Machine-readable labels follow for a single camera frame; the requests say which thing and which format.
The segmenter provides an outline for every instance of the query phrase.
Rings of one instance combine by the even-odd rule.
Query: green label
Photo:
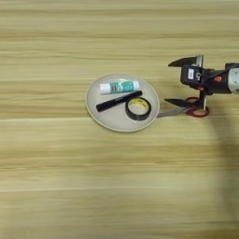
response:
[[[129,92],[134,90],[134,85],[131,81],[111,82],[110,90],[111,93]]]

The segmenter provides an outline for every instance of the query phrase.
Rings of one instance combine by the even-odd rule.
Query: round plate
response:
[[[107,95],[100,94],[100,84],[120,80],[139,81],[140,90],[143,92],[142,97],[146,98],[152,106],[151,113],[146,120],[135,121],[130,119],[125,113],[125,103],[116,105],[103,112],[98,112],[96,110],[96,105],[102,102],[129,94],[129,92]],[[101,77],[91,84],[86,95],[86,107],[92,118],[107,129],[117,132],[135,132],[148,127],[157,118],[160,111],[160,101],[158,94],[155,92],[153,87],[142,78],[124,74],[113,74]]]

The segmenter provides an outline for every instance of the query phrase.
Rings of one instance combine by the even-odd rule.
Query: black marker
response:
[[[136,92],[133,92],[133,93],[129,93],[129,94],[123,95],[119,98],[103,102],[103,103],[97,105],[96,108],[97,108],[98,112],[102,112],[102,111],[104,111],[106,109],[109,109],[111,107],[114,107],[118,104],[124,103],[131,98],[141,96],[142,94],[143,94],[142,91],[136,91]]]

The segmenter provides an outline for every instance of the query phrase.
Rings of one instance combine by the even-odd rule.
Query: tape roll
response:
[[[151,112],[150,102],[143,97],[136,97],[128,100],[125,104],[125,111],[132,120],[146,120]]]

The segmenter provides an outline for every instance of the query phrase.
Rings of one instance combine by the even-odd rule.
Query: white glue stick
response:
[[[100,84],[101,94],[123,93],[123,92],[132,92],[132,91],[140,91],[139,82],[136,80]]]

